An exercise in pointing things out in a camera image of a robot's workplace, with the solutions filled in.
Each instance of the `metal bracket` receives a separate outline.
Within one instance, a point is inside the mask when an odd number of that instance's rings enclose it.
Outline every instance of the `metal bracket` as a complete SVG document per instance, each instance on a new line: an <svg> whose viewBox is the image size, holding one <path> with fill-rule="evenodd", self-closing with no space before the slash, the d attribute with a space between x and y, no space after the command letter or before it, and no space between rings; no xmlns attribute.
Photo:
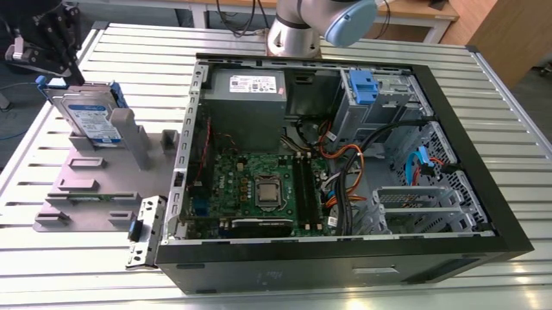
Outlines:
<svg viewBox="0 0 552 310"><path fill-rule="evenodd" d="M141 212L130 225L130 256L127 270L157 269L157 247L162 239L163 214L167 198L154 196L142 200Z"/></svg>

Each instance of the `motherboard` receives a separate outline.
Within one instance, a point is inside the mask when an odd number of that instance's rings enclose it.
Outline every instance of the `motherboard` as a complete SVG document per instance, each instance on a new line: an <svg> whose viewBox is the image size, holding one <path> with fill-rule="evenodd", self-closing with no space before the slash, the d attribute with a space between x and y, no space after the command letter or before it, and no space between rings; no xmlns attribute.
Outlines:
<svg viewBox="0 0 552 310"><path fill-rule="evenodd" d="M329 235L316 190L326 169L305 156L217 155L211 197L193 201L206 219L195 221L195 238Z"/></svg>

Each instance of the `floor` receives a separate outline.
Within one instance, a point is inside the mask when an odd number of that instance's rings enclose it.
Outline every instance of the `floor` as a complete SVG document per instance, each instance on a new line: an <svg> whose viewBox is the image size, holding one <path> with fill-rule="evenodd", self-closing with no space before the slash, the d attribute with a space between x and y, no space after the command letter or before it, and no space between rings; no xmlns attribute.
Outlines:
<svg viewBox="0 0 552 310"><path fill-rule="evenodd" d="M122 12L128 10L124 6L118 7L118 9ZM151 10L150 8L138 10L139 12L133 11L133 14L122 14L120 12L114 12L114 10L107 12L100 6L82 5L82 11L88 12L83 16L83 34L88 33L95 20L135 24L150 23L151 25L165 26L190 26L191 17L189 12L169 9ZM217 13L210 14L210 26L211 28L223 28ZM262 26L263 20L258 15L253 28L261 28ZM8 37L0 33L0 59L4 58L3 51L7 46ZM0 65L0 88L15 83L32 83L36 77L38 74L15 74L8 70L7 66ZM548 140L552 140L552 122L550 122L550 115L552 113L552 76L540 77L539 71L532 70L512 92ZM12 108L7 112L0 112L0 171L16 150L23 138L22 133L31 126L44 104L44 97L35 90L35 85L20 85L3 90L2 93L12 102Z"/></svg>

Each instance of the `aluminum table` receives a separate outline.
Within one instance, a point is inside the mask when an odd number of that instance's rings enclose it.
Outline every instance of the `aluminum table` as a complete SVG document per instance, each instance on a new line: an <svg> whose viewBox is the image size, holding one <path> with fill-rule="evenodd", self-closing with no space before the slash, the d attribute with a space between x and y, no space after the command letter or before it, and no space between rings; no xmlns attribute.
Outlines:
<svg viewBox="0 0 552 310"><path fill-rule="evenodd" d="M265 55L265 43L223 30L111 24L91 31L80 69L87 81L120 83L147 132L179 130L197 52ZM0 175L0 307L550 309L552 148L485 60L461 46L369 40L324 43L322 55L431 67L535 251L431 285L185 296L159 271L124 270L126 233L34 231L71 146L47 103Z"/></svg>

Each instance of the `sticker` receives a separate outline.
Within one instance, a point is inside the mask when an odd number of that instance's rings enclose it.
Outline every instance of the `sticker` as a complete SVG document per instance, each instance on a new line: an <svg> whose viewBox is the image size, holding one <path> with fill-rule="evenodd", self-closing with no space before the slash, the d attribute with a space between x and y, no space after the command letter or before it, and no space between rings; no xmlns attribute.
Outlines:
<svg viewBox="0 0 552 310"><path fill-rule="evenodd" d="M332 141L336 141L336 139L337 139L337 136L332 133L332 131L329 131L329 132L326 133L326 137L328 137L328 139L330 139Z"/></svg>
<svg viewBox="0 0 552 310"><path fill-rule="evenodd" d="M230 92L277 93L276 76L231 76Z"/></svg>
<svg viewBox="0 0 552 310"><path fill-rule="evenodd" d="M68 105L72 119L84 134L98 143L118 143L120 135L107 120L108 111L102 105Z"/></svg>
<svg viewBox="0 0 552 310"><path fill-rule="evenodd" d="M334 218L333 216L328 218L328 226L337 227L337 218Z"/></svg>
<svg viewBox="0 0 552 310"><path fill-rule="evenodd" d="M453 21L453 20L455 20L455 17L452 17L452 16L443 16L443 15L436 15L435 18L437 18L437 19L448 19L449 21Z"/></svg>

